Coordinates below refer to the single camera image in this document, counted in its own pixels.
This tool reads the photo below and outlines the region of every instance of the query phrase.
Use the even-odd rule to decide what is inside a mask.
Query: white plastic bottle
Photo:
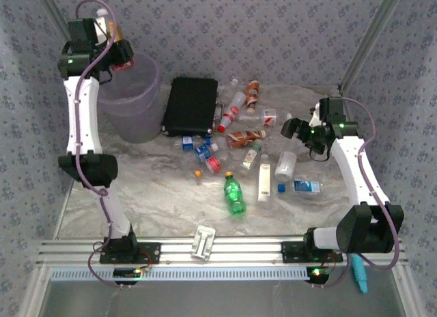
[[[261,124],[265,127],[273,127],[280,125],[291,119],[292,114],[286,111],[278,111],[275,109],[264,109],[255,115],[249,115],[247,112],[242,112],[238,115],[237,122]]]
[[[297,158],[293,152],[284,151],[281,153],[278,165],[274,171],[274,177],[279,183],[285,184],[293,179]]]
[[[246,95],[242,92],[237,92],[232,98],[231,103],[227,106],[225,114],[220,121],[220,126],[217,127],[217,131],[223,133],[225,129],[234,121],[240,112],[240,108],[246,102]]]
[[[270,201],[270,196],[272,193],[272,187],[270,183],[271,169],[272,168],[270,161],[268,160],[268,155],[262,154],[258,173],[258,202],[268,203]]]

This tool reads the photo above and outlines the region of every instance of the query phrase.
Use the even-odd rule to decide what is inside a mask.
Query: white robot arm
[[[305,234],[306,250],[338,250],[344,253],[386,253],[392,250],[394,238],[380,201],[399,231],[404,212],[390,204],[373,173],[356,122],[347,122],[343,114],[343,99],[323,98],[311,110],[310,123],[297,118],[284,123],[281,134],[292,138],[294,133],[312,152],[330,154],[337,161],[348,190],[351,210],[338,226],[310,228]],[[361,157],[362,167],[358,162]]]

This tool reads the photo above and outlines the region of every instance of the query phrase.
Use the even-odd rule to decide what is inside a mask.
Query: translucent trash can
[[[164,106],[158,94],[161,77],[156,62],[135,55],[134,66],[114,71],[113,79],[100,87],[97,105],[105,112],[122,139],[145,143],[158,136]]]

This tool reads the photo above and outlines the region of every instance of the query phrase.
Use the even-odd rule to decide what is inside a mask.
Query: blue connector
[[[363,259],[357,255],[352,254],[352,270],[354,271],[355,280],[360,287],[362,293],[367,293],[367,275],[364,268]]]

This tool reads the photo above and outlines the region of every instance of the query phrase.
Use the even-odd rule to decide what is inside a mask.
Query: patterned wallpaper
[[[378,137],[369,158],[404,207],[401,236],[426,309],[437,316],[437,0],[399,2],[351,88],[348,96],[373,111]]]
[[[55,0],[74,18],[80,0]],[[380,0],[105,0],[163,81],[336,85]],[[82,15],[92,16],[96,5]]]
[[[15,316],[39,240],[50,238],[67,177],[62,45],[36,0],[0,5],[0,316]]]

